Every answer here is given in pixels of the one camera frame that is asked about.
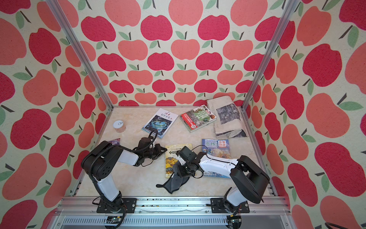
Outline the yellow picture book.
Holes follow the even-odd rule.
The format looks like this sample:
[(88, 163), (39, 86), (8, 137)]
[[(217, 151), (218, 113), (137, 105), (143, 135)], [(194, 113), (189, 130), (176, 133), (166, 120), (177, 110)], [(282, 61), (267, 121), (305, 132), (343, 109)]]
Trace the yellow picture book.
[(165, 153), (165, 177), (169, 178), (173, 174), (173, 165), (178, 161), (177, 153), (184, 147), (188, 147), (192, 150), (193, 145), (192, 143), (187, 144), (175, 144), (175, 145), (168, 145), (165, 146), (167, 149)]

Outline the blue science book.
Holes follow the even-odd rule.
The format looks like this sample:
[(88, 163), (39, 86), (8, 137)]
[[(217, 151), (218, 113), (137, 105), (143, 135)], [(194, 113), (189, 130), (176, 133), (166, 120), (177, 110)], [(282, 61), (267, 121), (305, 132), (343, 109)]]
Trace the blue science book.
[(157, 130), (157, 137), (163, 138), (177, 118), (177, 114), (160, 108), (142, 130), (148, 133)]

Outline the grey microfibre cloth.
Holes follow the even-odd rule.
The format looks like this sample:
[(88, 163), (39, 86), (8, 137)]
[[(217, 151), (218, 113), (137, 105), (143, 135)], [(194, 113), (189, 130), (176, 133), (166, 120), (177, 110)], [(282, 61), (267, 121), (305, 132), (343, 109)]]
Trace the grey microfibre cloth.
[(156, 184), (156, 187), (164, 188), (168, 193), (173, 194), (188, 180), (189, 177), (181, 177), (177, 172), (174, 172), (164, 184)]

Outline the blue sunflower magazine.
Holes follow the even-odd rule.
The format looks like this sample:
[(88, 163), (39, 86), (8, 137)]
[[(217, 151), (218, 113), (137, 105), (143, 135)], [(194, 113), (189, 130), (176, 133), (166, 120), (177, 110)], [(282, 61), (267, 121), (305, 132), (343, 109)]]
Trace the blue sunflower magazine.
[(202, 139), (202, 152), (211, 156), (231, 159), (228, 139)]

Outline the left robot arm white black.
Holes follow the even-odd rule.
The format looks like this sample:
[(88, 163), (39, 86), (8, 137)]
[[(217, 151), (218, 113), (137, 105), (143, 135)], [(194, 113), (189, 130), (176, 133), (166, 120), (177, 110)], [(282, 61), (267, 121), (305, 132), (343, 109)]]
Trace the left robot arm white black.
[(113, 207), (122, 204), (121, 193), (111, 175), (114, 166), (121, 162), (138, 167), (147, 158), (158, 159), (167, 149), (154, 141), (155, 138), (143, 137), (134, 149), (103, 141), (83, 159), (82, 169), (91, 179), (101, 200)]

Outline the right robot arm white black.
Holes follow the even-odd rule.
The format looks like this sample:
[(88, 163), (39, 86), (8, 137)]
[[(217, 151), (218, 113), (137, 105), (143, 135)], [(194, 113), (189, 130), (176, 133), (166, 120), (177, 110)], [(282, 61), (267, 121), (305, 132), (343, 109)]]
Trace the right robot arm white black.
[(178, 158), (180, 160), (173, 166), (171, 184), (167, 190), (170, 193), (177, 191), (198, 170), (230, 177), (236, 187), (229, 188), (221, 203), (216, 204), (226, 212), (237, 213), (240, 205), (246, 201), (259, 204), (270, 181), (269, 176), (247, 156), (227, 159), (210, 156), (204, 152), (189, 152), (179, 153)]

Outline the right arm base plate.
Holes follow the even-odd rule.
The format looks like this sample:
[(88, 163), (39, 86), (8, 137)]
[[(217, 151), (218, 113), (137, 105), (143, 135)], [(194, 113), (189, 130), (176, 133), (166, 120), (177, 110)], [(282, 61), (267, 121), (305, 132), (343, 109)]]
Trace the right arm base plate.
[(234, 206), (228, 200), (224, 198), (211, 198), (210, 203), (207, 206), (211, 207), (212, 213), (249, 213), (248, 202), (245, 201), (238, 206)]

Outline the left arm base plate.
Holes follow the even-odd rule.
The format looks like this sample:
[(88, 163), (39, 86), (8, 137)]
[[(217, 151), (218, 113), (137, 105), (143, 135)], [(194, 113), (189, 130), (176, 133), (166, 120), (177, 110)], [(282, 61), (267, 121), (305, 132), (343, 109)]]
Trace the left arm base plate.
[(117, 198), (113, 202), (109, 200), (106, 202), (101, 199), (99, 204), (97, 204), (96, 212), (105, 214), (134, 213), (136, 202), (136, 198)]

